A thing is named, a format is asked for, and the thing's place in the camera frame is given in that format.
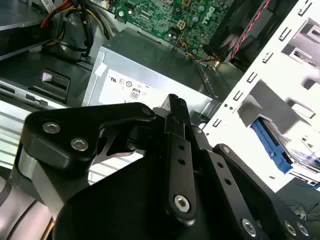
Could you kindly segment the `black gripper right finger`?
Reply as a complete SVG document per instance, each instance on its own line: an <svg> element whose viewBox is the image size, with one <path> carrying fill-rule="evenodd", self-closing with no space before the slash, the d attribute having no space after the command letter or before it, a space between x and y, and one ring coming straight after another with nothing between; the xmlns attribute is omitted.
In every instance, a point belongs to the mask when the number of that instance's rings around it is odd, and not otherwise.
<svg viewBox="0 0 320 240"><path fill-rule="evenodd" d="M187 240L309 240L299 217L225 144L210 146L185 115Z"/></svg>

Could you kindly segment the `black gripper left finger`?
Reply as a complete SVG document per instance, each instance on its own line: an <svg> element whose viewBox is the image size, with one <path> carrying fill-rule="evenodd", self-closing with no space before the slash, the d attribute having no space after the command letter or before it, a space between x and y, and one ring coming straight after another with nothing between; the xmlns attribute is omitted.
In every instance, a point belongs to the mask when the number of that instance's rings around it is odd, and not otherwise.
<svg viewBox="0 0 320 240"><path fill-rule="evenodd" d="M25 191L57 217L76 194L142 159L166 130L182 135L186 102L140 102L45 110L25 120L15 159Z"/></svg>

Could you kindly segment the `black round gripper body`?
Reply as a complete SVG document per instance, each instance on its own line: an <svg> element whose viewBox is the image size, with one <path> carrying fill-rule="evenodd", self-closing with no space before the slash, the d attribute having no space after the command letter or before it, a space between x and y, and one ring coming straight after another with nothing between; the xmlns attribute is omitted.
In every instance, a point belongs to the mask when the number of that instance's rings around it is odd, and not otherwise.
<svg viewBox="0 0 320 240"><path fill-rule="evenodd" d="M239 240L242 197L222 156L188 126L167 129L136 162L76 194L56 240Z"/></svg>

